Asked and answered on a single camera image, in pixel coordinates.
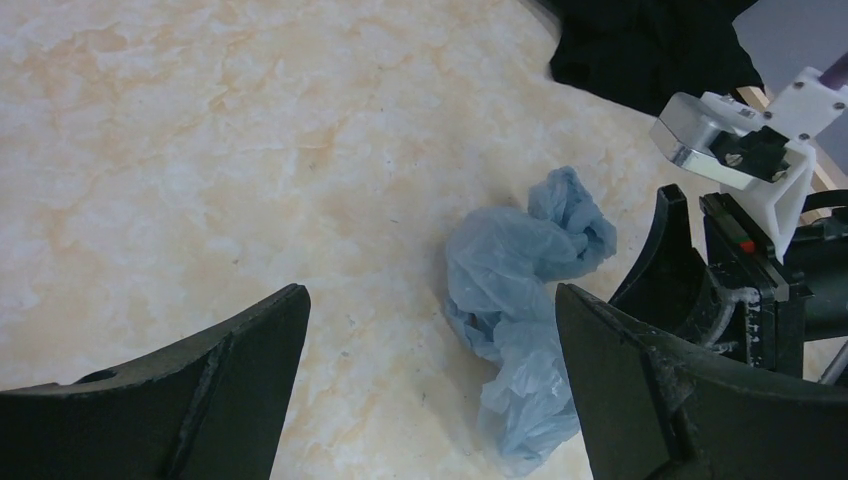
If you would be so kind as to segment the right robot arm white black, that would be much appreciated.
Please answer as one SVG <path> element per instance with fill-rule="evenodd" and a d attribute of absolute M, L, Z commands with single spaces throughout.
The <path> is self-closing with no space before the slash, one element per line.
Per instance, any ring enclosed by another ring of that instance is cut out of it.
<path fill-rule="evenodd" d="M 804 346 L 847 334 L 847 192 L 810 194 L 783 256 L 728 194 L 700 198 L 707 254 L 691 240 L 685 195 L 657 193 L 651 229 L 610 303 L 631 317 L 749 366 L 799 377 Z"/>

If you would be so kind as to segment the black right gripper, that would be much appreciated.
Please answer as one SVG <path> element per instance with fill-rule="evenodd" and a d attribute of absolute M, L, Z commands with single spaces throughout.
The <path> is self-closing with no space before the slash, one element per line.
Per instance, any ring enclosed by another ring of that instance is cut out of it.
<path fill-rule="evenodd" d="M 657 191 L 638 258 L 610 305 L 632 334 L 665 333 L 751 367 L 800 378 L 805 303 L 801 274 L 728 194 L 700 198 L 707 254 L 692 242 L 686 195 Z"/>

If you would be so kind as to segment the light blue plastic trash bag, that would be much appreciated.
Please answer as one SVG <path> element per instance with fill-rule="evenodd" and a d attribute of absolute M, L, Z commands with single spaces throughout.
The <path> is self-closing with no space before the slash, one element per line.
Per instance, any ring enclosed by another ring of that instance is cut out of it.
<path fill-rule="evenodd" d="M 444 312 L 498 369 L 482 387 L 478 427 L 509 476 L 533 472 L 580 430 L 548 286 L 596 271 L 616 247 L 571 167 L 531 187 L 526 210 L 474 210 L 446 242 Z"/>

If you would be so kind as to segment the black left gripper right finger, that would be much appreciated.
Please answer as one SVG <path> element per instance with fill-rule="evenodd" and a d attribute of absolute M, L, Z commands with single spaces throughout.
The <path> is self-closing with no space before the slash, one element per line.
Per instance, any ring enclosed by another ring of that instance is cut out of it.
<path fill-rule="evenodd" d="M 843 479 L 847 392 L 736 362 L 572 284 L 556 320 L 597 479 Z"/>

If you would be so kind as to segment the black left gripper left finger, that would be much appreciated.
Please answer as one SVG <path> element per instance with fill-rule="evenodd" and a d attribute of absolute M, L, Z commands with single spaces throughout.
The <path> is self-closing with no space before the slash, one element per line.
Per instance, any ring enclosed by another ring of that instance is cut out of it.
<path fill-rule="evenodd" d="M 291 284 L 129 362 L 1 395 L 5 479 L 266 479 L 311 301 Z"/>

